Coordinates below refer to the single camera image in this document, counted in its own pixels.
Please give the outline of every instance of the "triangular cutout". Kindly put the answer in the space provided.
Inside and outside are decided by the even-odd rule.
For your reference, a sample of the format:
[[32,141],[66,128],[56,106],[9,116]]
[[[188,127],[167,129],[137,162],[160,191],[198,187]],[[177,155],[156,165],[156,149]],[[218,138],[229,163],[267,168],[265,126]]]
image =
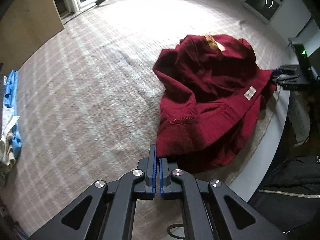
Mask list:
[[87,213],[91,200],[92,196],[85,197],[78,205],[73,208],[73,210],[71,210],[61,219],[61,223],[73,228],[74,230],[78,230],[81,226],[85,214]]
[[242,206],[240,206],[233,198],[226,195],[224,200],[231,212],[232,218],[236,223],[236,227],[241,230],[256,222],[254,217],[250,215]]

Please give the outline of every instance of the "beige rug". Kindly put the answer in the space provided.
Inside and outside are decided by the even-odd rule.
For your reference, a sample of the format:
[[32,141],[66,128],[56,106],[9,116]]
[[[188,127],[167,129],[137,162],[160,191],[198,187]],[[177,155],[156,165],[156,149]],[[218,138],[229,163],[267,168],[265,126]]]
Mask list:
[[[107,0],[68,22],[22,66],[24,144],[1,198],[29,235],[95,180],[119,179],[148,155],[164,92],[153,64],[162,48],[206,33],[247,39],[262,69],[284,57],[274,33],[237,0]],[[215,177],[232,181],[271,115],[268,108],[241,157]],[[159,239],[180,219],[177,201],[138,201],[132,239]]]

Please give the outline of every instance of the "red garment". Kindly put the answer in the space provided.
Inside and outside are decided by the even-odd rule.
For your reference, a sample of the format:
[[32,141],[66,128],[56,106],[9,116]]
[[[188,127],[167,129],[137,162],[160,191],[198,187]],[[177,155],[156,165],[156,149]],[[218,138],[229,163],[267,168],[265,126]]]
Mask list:
[[257,67],[246,40],[213,38],[226,50],[211,49],[204,36],[188,35],[175,49],[163,49],[153,68],[166,88],[157,157],[173,157],[192,173],[231,162],[276,89],[272,71]]

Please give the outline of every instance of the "blue cloth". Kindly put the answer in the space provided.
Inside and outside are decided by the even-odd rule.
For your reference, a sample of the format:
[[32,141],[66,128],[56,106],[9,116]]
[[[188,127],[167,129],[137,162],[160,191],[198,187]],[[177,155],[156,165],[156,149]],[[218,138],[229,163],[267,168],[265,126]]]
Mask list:
[[[4,91],[4,105],[6,107],[14,107],[14,115],[18,115],[17,111],[17,89],[18,89],[18,72],[11,71],[7,76],[7,83],[5,85]],[[12,128],[12,151],[14,157],[17,159],[19,152],[22,147],[21,137],[18,130],[18,123],[16,123]]]

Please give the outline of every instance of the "zipper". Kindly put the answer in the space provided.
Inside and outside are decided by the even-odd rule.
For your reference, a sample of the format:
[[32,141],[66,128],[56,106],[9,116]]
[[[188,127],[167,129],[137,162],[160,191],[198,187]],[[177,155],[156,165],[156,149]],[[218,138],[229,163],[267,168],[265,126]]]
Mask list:
[[273,194],[287,195],[292,197],[320,198],[320,195],[307,195],[307,194],[290,193],[290,192],[283,192],[283,191],[276,191],[276,190],[258,189],[258,191],[263,193],[273,193]]

